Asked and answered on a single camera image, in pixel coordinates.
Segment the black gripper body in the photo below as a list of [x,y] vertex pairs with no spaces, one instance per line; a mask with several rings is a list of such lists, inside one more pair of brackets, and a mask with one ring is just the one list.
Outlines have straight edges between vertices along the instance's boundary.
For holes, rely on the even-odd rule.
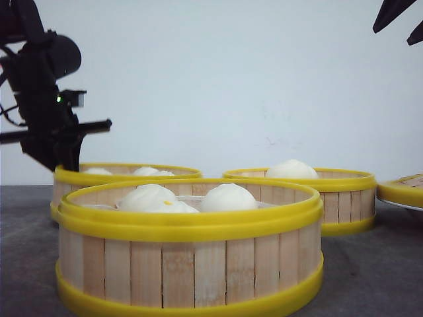
[[2,46],[2,77],[8,82],[23,119],[22,131],[1,134],[1,143],[43,141],[80,145],[87,134],[109,131],[111,120],[79,122],[72,108],[81,103],[82,90],[61,91],[57,81],[81,65],[81,52],[66,36],[47,32],[38,42],[28,40],[17,52]]

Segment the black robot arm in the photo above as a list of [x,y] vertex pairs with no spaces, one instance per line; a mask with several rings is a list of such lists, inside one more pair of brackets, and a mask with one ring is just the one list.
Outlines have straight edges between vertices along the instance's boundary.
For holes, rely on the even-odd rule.
[[54,171],[79,171],[83,139],[110,130],[111,120],[81,123],[74,107],[84,90],[60,90],[58,79],[76,72],[81,52],[67,36],[45,30],[34,1],[1,2],[1,82],[16,100],[19,131],[1,133],[1,143],[20,143],[23,153]]

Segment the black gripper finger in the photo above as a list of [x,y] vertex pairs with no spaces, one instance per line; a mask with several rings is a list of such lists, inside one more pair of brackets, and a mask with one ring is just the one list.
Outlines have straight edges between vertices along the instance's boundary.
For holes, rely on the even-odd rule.
[[44,145],[21,145],[21,147],[23,153],[39,162],[48,170],[54,171],[56,169],[58,160],[51,147]]
[[406,42],[409,46],[415,45],[423,41],[423,22],[421,22],[407,38]]
[[65,135],[56,140],[54,154],[57,165],[74,172],[79,171],[79,158],[84,135]]
[[373,24],[373,32],[378,33],[406,10],[406,1],[384,0]]

